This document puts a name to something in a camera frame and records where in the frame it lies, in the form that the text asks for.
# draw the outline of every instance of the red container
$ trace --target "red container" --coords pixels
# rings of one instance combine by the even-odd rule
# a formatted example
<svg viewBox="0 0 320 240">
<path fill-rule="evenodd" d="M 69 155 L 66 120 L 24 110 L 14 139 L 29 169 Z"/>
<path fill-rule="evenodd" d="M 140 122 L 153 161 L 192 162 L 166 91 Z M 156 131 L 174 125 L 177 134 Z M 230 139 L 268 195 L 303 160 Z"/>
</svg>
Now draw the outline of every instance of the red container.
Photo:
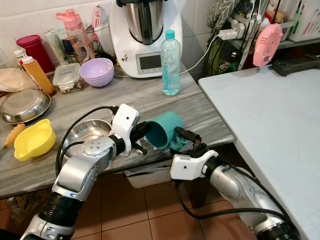
<svg viewBox="0 0 320 240">
<path fill-rule="evenodd" d="M 24 36 L 19 38 L 16 41 L 16 44 L 24 48 L 28 56 L 37 60 L 45 73 L 49 73 L 54 70 L 54 66 L 39 35 Z"/>
</svg>

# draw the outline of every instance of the orange bottle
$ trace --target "orange bottle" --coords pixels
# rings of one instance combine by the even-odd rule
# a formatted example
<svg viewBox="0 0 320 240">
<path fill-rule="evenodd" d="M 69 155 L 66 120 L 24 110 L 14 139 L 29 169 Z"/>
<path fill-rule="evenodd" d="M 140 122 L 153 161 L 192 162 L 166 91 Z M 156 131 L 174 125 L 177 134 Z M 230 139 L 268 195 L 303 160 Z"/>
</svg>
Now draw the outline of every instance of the orange bottle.
<svg viewBox="0 0 320 240">
<path fill-rule="evenodd" d="M 22 63 L 26 72 L 45 93 L 49 94 L 50 96 L 56 94 L 54 86 L 47 78 L 37 60 L 35 60 L 32 56 L 27 56 L 22 59 Z"/>
</svg>

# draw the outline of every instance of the purple bowl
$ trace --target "purple bowl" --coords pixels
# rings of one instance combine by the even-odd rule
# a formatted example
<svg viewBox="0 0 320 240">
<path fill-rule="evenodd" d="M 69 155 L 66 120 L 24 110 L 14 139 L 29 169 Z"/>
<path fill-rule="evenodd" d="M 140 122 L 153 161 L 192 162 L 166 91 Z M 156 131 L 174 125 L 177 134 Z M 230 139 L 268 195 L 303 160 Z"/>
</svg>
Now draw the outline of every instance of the purple bowl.
<svg viewBox="0 0 320 240">
<path fill-rule="evenodd" d="M 82 77 L 85 82 L 93 87 L 104 87 L 108 85 L 112 79 L 114 78 L 115 69 L 112 68 L 112 70 L 107 74 L 97 79 L 91 79 L 87 77 Z"/>
<path fill-rule="evenodd" d="M 114 64 L 107 58 L 95 58 L 85 62 L 79 69 L 83 79 L 98 80 L 114 71 Z"/>
</svg>

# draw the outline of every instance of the teal mug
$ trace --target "teal mug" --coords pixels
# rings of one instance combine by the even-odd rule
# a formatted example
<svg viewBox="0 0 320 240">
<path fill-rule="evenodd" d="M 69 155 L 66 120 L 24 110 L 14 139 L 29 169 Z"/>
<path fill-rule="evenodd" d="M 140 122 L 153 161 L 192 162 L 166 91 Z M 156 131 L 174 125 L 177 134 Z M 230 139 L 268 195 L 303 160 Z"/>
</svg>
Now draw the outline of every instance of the teal mug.
<svg viewBox="0 0 320 240">
<path fill-rule="evenodd" d="M 187 144 L 187 140 L 175 131 L 176 127 L 183 127 L 181 118 L 175 112 L 167 111 L 146 124 L 151 126 L 151 130 L 145 137 L 157 149 L 169 147 L 179 151 Z"/>
</svg>

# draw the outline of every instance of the display screen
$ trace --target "display screen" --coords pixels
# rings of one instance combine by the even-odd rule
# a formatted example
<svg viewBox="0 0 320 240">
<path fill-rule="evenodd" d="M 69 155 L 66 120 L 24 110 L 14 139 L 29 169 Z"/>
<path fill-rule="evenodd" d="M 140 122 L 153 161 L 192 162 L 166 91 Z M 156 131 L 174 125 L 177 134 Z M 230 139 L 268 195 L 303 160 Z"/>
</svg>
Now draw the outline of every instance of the display screen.
<svg viewBox="0 0 320 240">
<path fill-rule="evenodd" d="M 140 57 L 141 70 L 161 68 L 160 55 Z"/>
</svg>

